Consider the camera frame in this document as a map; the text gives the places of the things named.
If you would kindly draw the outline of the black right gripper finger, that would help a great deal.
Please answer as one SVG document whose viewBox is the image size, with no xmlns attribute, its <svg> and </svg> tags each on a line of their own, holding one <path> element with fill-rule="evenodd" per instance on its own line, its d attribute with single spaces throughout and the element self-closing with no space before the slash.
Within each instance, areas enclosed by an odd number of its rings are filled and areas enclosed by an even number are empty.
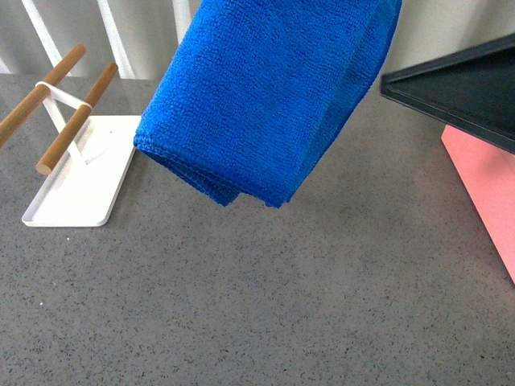
<svg viewBox="0 0 515 386">
<path fill-rule="evenodd" d="M 381 95 L 514 151 L 514 34 L 381 77 Z"/>
</svg>

